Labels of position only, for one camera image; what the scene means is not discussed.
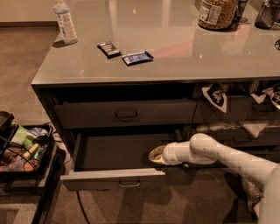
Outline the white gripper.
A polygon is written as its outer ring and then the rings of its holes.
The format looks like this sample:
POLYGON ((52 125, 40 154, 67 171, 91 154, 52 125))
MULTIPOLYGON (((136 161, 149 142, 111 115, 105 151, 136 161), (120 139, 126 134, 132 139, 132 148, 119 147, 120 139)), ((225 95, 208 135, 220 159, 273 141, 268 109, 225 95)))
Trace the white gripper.
POLYGON ((189 156, 190 144, 188 142, 160 145, 149 153, 150 161, 159 165, 179 165, 187 162, 189 156))

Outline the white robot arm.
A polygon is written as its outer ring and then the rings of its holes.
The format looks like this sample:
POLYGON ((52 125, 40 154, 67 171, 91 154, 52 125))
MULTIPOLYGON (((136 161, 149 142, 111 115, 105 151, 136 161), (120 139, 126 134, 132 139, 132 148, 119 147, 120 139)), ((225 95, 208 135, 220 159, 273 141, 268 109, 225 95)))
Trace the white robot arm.
POLYGON ((158 146, 149 153, 149 160, 161 165, 210 165, 219 161, 262 189, 280 184, 278 163, 236 150, 203 133, 186 142, 158 146))

